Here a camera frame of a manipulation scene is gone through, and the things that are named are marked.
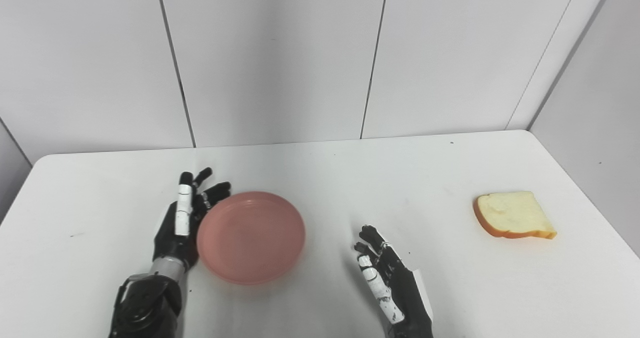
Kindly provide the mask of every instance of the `bread crust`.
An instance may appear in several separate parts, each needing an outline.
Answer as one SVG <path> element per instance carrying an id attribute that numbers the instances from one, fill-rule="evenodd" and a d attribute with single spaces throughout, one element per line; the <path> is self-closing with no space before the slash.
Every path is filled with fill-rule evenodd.
<path id="1" fill-rule="evenodd" d="M 480 211 L 480 206 L 478 205 L 478 199 L 482 197 L 476 197 L 473 200 L 473 212 L 475 213 L 475 217 L 480 222 L 480 226 L 484 228 L 487 233 L 491 234 L 493 237 L 504 237 L 504 238 L 525 238 L 525 237 L 538 237 L 538 238 L 546 238 L 547 240 L 553 240 L 554 237 L 558 234 L 555 231 L 542 231 L 542 230 L 530 230 L 525 231 L 524 233 L 513 233 L 510 230 L 500 230 L 496 229 L 489 222 L 482 212 Z"/>

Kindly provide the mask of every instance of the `panel seam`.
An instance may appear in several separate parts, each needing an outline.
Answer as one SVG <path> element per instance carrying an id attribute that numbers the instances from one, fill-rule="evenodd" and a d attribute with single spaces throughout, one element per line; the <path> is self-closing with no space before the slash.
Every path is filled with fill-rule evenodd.
<path id="1" fill-rule="evenodd" d="M 378 56 L 378 44 L 380 43 L 380 32 L 382 31 L 382 19 L 385 16 L 386 5 L 387 5 L 387 0 L 382 0 L 382 10 L 380 12 L 380 23 L 377 26 L 377 37 L 375 37 L 375 49 L 373 50 L 373 62 L 371 63 L 371 75 L 368 78 L 368 88 L 366 89 L 366 101 L 364 103 L 364 113 L 362 114 L 362 126 L 360 128 L 359 139 L 362 139 L 362 135 L 364 133 L 364 122 L 367 119 L 367 108 L 369 107 L 369 97 L 371 95 L 371 83 L 373 82 L 373 70 L 376 67 L 376 57 Z"/>
<path id="2" fill-rule="evenodd" d="M 192 118 L 189 115 L 189 107 L 187 105 L 187 98 L 185 97 L 185 88 L 183 87 L 183 79 L 180 76 L 180 69 L 178 69 L 178 59 L 176 58 L 176 49 L 174 49 L 174 40 L 171 38 L 171 30 L 169 29 L 169 20 L 167 19 L 167 11 L 165 10 L 165 1 L 164 0 L 159 0 L 159 1 L 160 1 L 160 10 L 162 11 L 162 21 L 164 22 L 164 30 L 166 31 L 166 38 L 169 41 L 169 49 L 171 51 L 171 59 L 173 60 L 173 68 L 175 69 L 175 76 L 178 79 L 178 87 L 180 88 L 180 96 L 182 97 L 182 107 L 184 108 L 184 115 L 187 119 L 187 126 L 189 127 L 191 144 L 193 148 L 196 148 L 194 127 L 192 126 Z"/>
<path id="3" fill-rule="evenodd" d="M 551 37 L 549 37 L 549 40 L 546 42 L 546 46 L 544 46 L 544 50 L 542 51 L 542 54 L 540 55 L 540 58 L 537 60 L 537 63 L 535 63 L 535 67 L 533 68 L 533 72 L 531 72 L 531 76 L 528 78 L 528 81 L 526 81 L 526 85 L 524 86 L 524 90 L 522 90 L 522 94 L 520 95 L 520 97 L 518 99 L 518 103 L 516 104 L 516 107 L 513 109 L 512 113 L 511 113 L 511 115 L 509 117 L 509 120 L 507 121 L 507 124 L 504 126 L 504 130 L 506 130 L 509 127 L 509 124 L 512 123 L 512 119 L 514 119 L 514 115 L 516 114 L 516 111 L 518 110 L 518 107 L 520 106 L 522 98 L 524 97 L 524 94 L 527 92 L 527 89 L 529 88 L 529 85 L 530 85 L 531 81 L 533 80 L 534 76 L 536 75 L 536 72 L 538 71 L 538 67 L 540 66 L 540 62 L 542 62 L 542 58 L 545 57 L 545 54 L 547 53 L 547 49 L 549 48 L 549 45 L 551 44 L 551 41 L 553 41 L 554 36 L 556 35 L 556 31 L 558 30 L 558 27 L 560 26 L 560 23 L 562 23 L 562 19 L 565 17 L 565 13 L 567 12 L 567 9 L 571 5 L 572 1 L 573 0 L 567 1 L 566 5 L 564 6 L 564 10 L 562 11 L 562 14 L 560 15 L 560 19 L 558 19 L 558 22 L 555 24 L 555 28 L 553 28 L 553 32 L 551 33 Z"/>
<path id="4" fill-rule="evenodd" d="M 29 160 L 29 157 L 26 155 L 25 151 L 23 151 L 23 147 L 20 146 L 20 144 L 18 144 L 18 140 L 16 140 L 16 137 L 14 137 L 13 133 L 11 133 L 11 130 L 9 130 L 9 127 L 7 126 L 7 124 L 5 124 L 4 119 L 2 119 L 2 117 L 0 117 L 0 125 L 3 126 L 4 130 L 6 131 L 7 135 L 9 135 L 9 138 L 12 140 L 13 144 L 16 146 L 16 148 L 18 148 L 18 151 L 20 152 L 20 154 L 22 154 L 23 158 L 27 161 L 27 164 L 29 165 L 30 168 L 33 168 L 34 165 L 32 164 L 32 161 Z"/>

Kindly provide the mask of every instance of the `robot finger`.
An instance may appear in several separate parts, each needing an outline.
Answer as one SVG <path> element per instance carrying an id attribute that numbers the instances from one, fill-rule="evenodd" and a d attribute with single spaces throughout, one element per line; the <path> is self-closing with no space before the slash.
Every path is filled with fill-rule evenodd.
<path id="1" fill-rule="evenodd" d="M 362 275 L 366 279 L 366 284 L 370 288 L 371 293 L 373 293 L 386 319 L 393 325 L 405 320 L 404 313 L 398 308 L 398 305 L 393 299 L 391 288 L 384 282 L 382 275 L 376 270 L 368 254 L 361 254 L 358 257 L 358 265 Z"/>
<path id="2" fill-rule="evenodd" d="M 361 254 L 368 256 L 372 263 L 378 262 L 378 255 L 371 250 L 371 248 L 364 244 L 363 242 L 357 242 L 356 245 L 353 246 L 353 249 L 358 251 Z"/>
<path id="3" fill-rule="evenodd" d="M 202 169 L 198 173 L 198 175 L 195 177 L 195 179 L 193 179 L 192 185 L 193 185 L 194 192 L 196 192 L 196 190 L 198 190 L 198 187 L 201 186 L 204 180 L 211 177 L 212 174 L 213 174 L 213 170 L 210 167 L 206 167 L 205 169 Z"/>
<path id="4" fill-rule="evenodd" d="M 364 225 L 362 226 L 362 230 L 358 235 L 364 242 L 370 244 L 370 246 L 377 254 L 380 254 L 380 252 L 382 251 L 382 244 L 385 242 L 385 240 L 384 238 L 382 238 L 382 236 L 380 236 L 375 227 Z"/>

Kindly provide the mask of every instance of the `tabletop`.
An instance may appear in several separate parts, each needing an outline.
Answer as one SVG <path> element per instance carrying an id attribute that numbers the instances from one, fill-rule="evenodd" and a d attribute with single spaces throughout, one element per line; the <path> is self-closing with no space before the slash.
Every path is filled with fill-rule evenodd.
<path id="1" fill-rule="evenodd" d="M 12 338 L 105 337 L 118 286 L 151 266 L 179 174 L 297 207 L 297 266 L 263 285 L 197 264 L 183 338 L 384 336 L 352 250 L 377 227 L 419 268 L 436 338 L 637 337 L 640 260 L 527 131 L 50 155 L 0 225 L 0 322 Z M 478 195 L 530 190 L 553 240 L 487 234 Z"/>

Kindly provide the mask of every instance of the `robotic hand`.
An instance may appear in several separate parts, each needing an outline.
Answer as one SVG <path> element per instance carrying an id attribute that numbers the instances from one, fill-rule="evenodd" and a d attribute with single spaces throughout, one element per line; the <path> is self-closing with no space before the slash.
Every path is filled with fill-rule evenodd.
<path id="1" fill-rule="evenodd" d="M 153 240 L 151 270 L 128 277 L 118 289 L 109 338 L 176 335 L 183 305 L 178 282 L 198 261 L 198 228 L 206 213 L 231 194 L 228 181 L 195 194 L 211 174 L 210 167 L 195 179 L 190 172 L 181 174 L 178 200 L 169 205 Z"/>
<path id="2" fill-rule="evenodd" d="M 387 336 L 434 338 L 433 313 L 419 270 L 407 269 L 393 247 L 374 227 L 363 226 L 359 237 L 368 245 L 363 242 L 355 244 L 354 249 L 359 252 L 358 264 L 368 287 L 391 323 Z"/>

